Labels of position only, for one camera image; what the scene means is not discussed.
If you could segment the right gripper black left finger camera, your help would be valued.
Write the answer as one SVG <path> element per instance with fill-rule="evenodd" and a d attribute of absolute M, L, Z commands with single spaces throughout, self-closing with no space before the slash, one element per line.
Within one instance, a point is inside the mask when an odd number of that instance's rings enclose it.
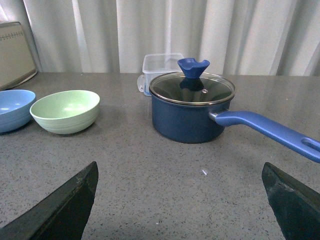
<path fill-rule="evenodd" d="M 80 240 L 91 214 L 99 171 L 95 161 L 0 229 L 2 240 Z"/>

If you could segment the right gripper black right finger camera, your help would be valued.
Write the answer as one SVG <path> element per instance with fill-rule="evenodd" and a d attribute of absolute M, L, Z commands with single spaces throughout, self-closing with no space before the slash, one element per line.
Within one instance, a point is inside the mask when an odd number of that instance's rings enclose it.
<path fill-rule="evenodd" d="M 287 240 L 320 238 L 320 194 L 266 162 L 261 178 L 269 205 Z"/>

